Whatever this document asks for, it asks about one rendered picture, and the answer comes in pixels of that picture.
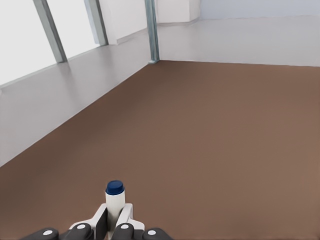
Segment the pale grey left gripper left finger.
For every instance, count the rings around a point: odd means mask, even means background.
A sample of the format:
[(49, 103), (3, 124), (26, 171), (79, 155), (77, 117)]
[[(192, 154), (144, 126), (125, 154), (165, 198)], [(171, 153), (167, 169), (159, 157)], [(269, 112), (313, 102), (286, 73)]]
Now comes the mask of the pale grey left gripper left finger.
[(72, 224), (69, 229), (81, 224), (89, 224), (93, 230), (94, 240), (104, 240), (108, 233), (108, 209), (107, 204), (102, 203), (94, 216), (90, 219), (82, 220)]

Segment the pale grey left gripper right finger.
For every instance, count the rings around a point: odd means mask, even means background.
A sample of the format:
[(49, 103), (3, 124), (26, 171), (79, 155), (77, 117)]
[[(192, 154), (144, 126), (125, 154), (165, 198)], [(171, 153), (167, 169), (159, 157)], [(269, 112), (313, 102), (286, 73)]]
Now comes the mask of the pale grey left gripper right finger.
[(115, 226), (118, 227), (121, 224), (131, 224), (135, 230), (145, 230), (145, 225), (142, 222), (134, 220), (132, 203), (124, 204)]

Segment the white marker with blue cap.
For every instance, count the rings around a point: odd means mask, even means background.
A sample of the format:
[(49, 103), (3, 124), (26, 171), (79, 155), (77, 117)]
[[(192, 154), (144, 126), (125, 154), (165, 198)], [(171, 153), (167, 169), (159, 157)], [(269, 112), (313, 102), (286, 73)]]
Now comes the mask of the white marker with blue cap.
[(125, 205), (125, 187), (120, 180), (107, 183), (105, 189), (105, 202), (107, 207), (108, 239), (111, 240), (116, 223)]

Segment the silver frame post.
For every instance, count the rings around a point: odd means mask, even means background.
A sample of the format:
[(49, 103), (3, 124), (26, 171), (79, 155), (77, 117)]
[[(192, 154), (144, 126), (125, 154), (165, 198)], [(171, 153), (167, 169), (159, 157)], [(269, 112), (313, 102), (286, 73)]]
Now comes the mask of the silver frame post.
[(144, 0), (144, 4), (150, 47), (150, 61), (148, 63), (155, 64), (160, 61), (155, 0)]
[(32, 0), (57, 63), (68, 61), (47, 0)]
[(99, 0), (84, 0), (93, 39), (99, 46), (109, 44)]

